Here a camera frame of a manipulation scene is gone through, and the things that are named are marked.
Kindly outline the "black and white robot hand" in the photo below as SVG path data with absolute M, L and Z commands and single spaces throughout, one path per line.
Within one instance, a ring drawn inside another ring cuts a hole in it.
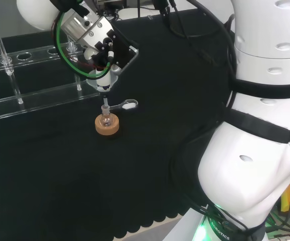
M 89 74 L 102 76 L 86 79 L 87 83 L 102 94 L 110 92 L 120 74 L 138 56 L 137 47 L 105 17 L 99 18 L 82 40 L 88 44 L 84 58 L 94 68 Z

